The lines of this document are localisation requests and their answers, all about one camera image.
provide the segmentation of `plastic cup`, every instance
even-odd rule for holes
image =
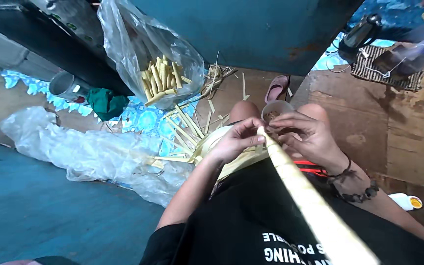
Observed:
[[[293,112],[294,108],[292,107],[290,103],[287,103],[284,100],[273,100],[273,101],[270,101],[263,108],[263,111],[261,112],[261,118],[264,120],[264,115],[271,111],[275,111],[277,113],[283,114],[283,113]]]

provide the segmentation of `pink slipper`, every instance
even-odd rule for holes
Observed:
[[[285,88],[287,88],[288,86],[289,76],[276,76],[269,85],[268,93],[266,93],[266,96],[264,97],[264,102],[268,104],[270,101],[278,99],[282,92],[286,91]]]

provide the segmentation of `leg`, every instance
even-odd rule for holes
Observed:
[[[324,108],[317,104],[303,105],[297,109],[298,112],[314,118],[316,120],[324,122],[327,126],[330,126],[330,120],[328,119],[327,112]]]
[[[254,103],[250,101],[240,100],[233,106],[232,111],[230,111],[230,119],[228,120],[228,122],[239,122],[250,117],[260,118],[260,110]]]

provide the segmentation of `clear plastic bag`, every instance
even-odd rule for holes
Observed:
[[[183,67],[191,79],[176,95],[166,95],[154,106],[174,107],[196,95],[203,85],[204,60],[187,41],[158,20],[142,14],[128,0],[103,0],[97,11],[104,31],[104,48],[115,62],[122,80],[142,102],[146,102],[140,71],[147,69],[151,59],[165,55]]]
[[[189,176],[193,165],[149,165],[161,139],[136,133],[87,131],[55,124],[56,115],[41,106],[22,109],[1,121],[1,131],[15,142],[19,153],[66,169],[71,181],[113,180],[147,201],[166,207]]]

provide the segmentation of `green cloth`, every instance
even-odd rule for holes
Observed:
[[[86,100],[103,122],[119,117],[129,103],[126,96],[105,88],[91,89]]]

